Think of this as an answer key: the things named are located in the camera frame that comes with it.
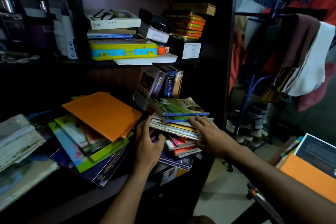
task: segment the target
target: tiled floor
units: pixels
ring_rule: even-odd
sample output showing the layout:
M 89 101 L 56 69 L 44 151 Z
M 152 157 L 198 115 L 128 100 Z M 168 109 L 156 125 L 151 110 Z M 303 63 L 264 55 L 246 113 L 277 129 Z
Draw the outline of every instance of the tiled floor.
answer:
M 275 141 L 274 145 L 265 145 L 255 153 L 268 160 L 281 144 Z M 253 200 L 246 199 L 247 182 L 247 178 L 236 168 L 233 173 L 225 172 L 204 186 L 194 215 L 208 216 L 216 224 L 230 224 L 253 203 Z

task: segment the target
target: bookshelf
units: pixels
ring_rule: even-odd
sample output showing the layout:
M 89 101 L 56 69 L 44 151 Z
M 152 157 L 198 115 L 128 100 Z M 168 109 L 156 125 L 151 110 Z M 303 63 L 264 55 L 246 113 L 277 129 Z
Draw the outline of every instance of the bookshelf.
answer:
M 179 58 L 170 64 L 185 72 L 181 98 L 192 97 L 196 103 L 208 109 L 214 117 L 214 122 L 224 129 L 236 0 L 173 1 L 210 2 L 217 7 L 216 15 L 206 18 L 199 58 Z M 68 0 L 68 2 L 75 15 L 74 31 L 81 59 L 77 61 L 41 59 L 26 64 L 0 64 L 0 77 L 5 92 L 0 96 L 1 102 L 4 103 L 0 114 L 1 121 L 18 113 L 27 115 L 60 107 L 70 96 L 90 94 L 99 90 L 108 91 L 121 101 L 132 105 L 132 95 L 143 67 L 119 66 L 114 61 L 99 62 L 90 59 L 86 19 L 83 13 L 87 0 Z M 132 156 L 127 159 L 104 189 L 82 181 L 68 170 L 58 170 L 1 212 L 0 217 L 13 216 L 17 213 L 17 209 L 22 209 L 20 216 L 14 220 L 17 223 L 56 224 L 72 218 L 104 200 L 113 199 L 131 170 Z M 191 215 L 213 160 L 212 156 L 203 153 L 201 160 L 195 159 L 190 172 L 164 185 L 164 188 L 159 186 L 160 176 L 168 167 L 159 164 L 150 176 L 146 188 L 151 191 L 151 195 L 161 195 L 159 205 L 174 204 L 176 202 L 174 199 L 176 200 L 178 195 L 186 201 L 183 212 Z M 174 183 L 188 184 L 188 189 L 177 193 Z

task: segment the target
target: orange notebook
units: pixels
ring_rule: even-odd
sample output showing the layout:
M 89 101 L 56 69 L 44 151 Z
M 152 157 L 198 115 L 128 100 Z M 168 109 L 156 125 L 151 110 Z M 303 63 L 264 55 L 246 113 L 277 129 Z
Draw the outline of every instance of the orange notebook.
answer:
M 298 156 L 294 154 L 288 156 L 280 170 L 336 203 L 336 179 Z
M 141 117 L 141 112 L 106 92 L 97 92 L 62 106 L 112 142 L 127 134 Z

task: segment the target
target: label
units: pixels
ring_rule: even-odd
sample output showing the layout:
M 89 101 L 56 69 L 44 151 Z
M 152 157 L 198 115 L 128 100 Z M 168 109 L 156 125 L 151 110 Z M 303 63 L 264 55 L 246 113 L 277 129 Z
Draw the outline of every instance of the label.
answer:
M 183 59 L 198 59 L 202 44 L 185 43 L 183 48 Z

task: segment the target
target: white paper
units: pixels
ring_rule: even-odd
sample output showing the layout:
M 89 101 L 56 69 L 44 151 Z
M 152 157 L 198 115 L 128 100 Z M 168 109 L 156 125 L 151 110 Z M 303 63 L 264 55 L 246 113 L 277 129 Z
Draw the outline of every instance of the white paper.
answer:
M 183 59 L 198 59 L 202 44 L 185 43 L 183 48 Z
M 158 55 L 155 58 L 136 58 L 136 59 L 116 59 L 118 65 L 140 65 L 140 66 L 152 66 L 153 63 L 174 63 L 177 60 L 177 56 L 166 52 L 163 55 Z

